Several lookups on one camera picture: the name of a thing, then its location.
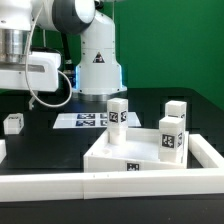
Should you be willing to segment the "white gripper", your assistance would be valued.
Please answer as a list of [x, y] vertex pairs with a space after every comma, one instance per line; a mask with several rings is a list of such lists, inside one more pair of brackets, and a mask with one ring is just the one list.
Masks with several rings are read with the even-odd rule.
[[[28, 58], [28, 74], [25, 65], [0, 63], [0, 89], [27, 90], [27, 84], [37, 96], [38, 91], [55, 92], [58, 89], [59, 53], [33, 51]], [[34, 108], [35, 97], [29, 100], [29, 110]]]

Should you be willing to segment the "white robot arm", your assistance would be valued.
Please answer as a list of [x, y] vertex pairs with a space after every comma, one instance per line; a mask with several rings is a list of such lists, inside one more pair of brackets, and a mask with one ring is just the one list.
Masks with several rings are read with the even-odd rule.
[[125, 92], [116, 60], [115, 24], [97, 6], [115, 0], [0, 0], [0, 89], [54, 92], [61, 56], [34, 50], [34, 29], [81, 37], [81, 61], [72, 93], [106, 100]]

